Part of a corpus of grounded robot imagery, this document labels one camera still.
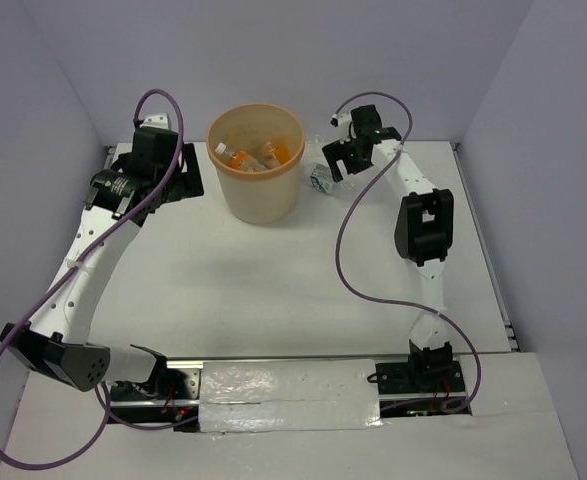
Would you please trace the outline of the tall orange drink bottle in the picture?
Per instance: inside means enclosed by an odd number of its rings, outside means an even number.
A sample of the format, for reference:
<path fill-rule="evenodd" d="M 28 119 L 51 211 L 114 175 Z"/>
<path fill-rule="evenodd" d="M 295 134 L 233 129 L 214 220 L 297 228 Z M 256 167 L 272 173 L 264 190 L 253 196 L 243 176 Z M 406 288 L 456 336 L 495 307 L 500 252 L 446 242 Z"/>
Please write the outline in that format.
<path fill-rule="evenodd" d="M 232 150 L 222 142 L 216 146 L 214 153 L 220 157 L 225 165 L 237 171 L 258 173 L 268 170 L 266 165 L 255 159 L 246 151 Z"/>

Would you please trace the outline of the clear crushed bottle back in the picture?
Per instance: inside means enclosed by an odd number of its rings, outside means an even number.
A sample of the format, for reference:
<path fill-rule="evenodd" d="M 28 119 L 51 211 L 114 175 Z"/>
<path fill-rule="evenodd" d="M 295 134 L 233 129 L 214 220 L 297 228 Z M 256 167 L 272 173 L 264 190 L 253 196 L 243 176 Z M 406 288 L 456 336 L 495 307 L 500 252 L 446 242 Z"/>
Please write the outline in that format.
<path fill-rule="evenodd" d="M 304 155 L 311 158 L 322 158 L 324 140 L 319 136 L 309 137 L 305 143 Z"/>

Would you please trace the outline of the small orange juice bottle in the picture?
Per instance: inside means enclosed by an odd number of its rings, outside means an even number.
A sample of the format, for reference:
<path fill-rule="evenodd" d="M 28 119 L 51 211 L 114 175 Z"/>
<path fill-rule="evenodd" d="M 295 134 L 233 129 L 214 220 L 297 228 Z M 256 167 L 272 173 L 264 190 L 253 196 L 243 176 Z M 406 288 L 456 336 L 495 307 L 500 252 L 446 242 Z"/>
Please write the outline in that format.
<path fill-rule="evenodd" d="M 286 144 L 281 140 L 270 140 L 261 147 L 261 155 L 264 164 L 269 169 L 275 169 L 285 165 L 290 160 Z"/>

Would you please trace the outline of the clear bottle green-white label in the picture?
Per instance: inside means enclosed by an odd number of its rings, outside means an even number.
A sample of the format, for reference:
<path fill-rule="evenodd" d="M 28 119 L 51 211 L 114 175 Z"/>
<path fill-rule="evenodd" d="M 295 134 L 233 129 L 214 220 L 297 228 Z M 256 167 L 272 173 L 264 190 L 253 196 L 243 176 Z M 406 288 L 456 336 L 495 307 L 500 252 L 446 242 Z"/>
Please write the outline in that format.
<path fill-rule="evenodd" d="M 335 181 L 328 166 L 316 163 L 309 174 L 311 186 L 319 192 L 339 198 L 344 201 L 353 201 L 358 195 L 357 186 L 350 181 Z"/>

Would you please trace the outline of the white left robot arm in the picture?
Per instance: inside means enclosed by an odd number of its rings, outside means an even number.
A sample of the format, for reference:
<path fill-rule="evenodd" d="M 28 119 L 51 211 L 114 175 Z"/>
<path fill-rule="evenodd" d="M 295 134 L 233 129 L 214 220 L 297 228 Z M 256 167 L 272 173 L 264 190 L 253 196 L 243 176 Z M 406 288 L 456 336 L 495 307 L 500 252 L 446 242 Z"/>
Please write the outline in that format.
<path fill-rule="evenodd" d="M 124 251 L 162 205 L 203 195 L 195 148 L 179 144 L 165 113 L 136 121 L 132 149 L 95 174 L 75 239 L 54 280 L 60 284 L 8 349 L 29 370 L 79 391 L 130 383 L 146 398 L 167 392 L 178 373 L 146 347 L 90 343 L 98 303 Z"/>

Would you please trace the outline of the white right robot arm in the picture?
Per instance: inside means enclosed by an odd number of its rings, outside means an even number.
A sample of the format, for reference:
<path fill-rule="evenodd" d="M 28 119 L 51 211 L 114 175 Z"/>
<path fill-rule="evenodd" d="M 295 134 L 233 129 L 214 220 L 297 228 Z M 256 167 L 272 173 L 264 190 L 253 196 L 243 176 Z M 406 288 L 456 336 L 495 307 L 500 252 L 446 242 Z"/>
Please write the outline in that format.
<path fill-rule="evenodd" d="M 343 180 L 338 166 L 357 175 L 372 167 L 386 174 L 399 198 L 393 240 L 405 261 L 415 299 L 400 304 L 418 310 L 409 334 L 409 356 L 401 374 L 378 372 L 374 379 L 389 388 L 404 383 L 429 391 L 452 372 L 454 359 L 449 323 L 444 315 L 444 267 L 453 244 L 454 196 L 437 187 L 406 152 L 407 136 L 385 127 L 377 108 L 370 104 L 348 113 L 337 111 L 331 124 L 339 138 L 322 148 L 334 182 Z"/>

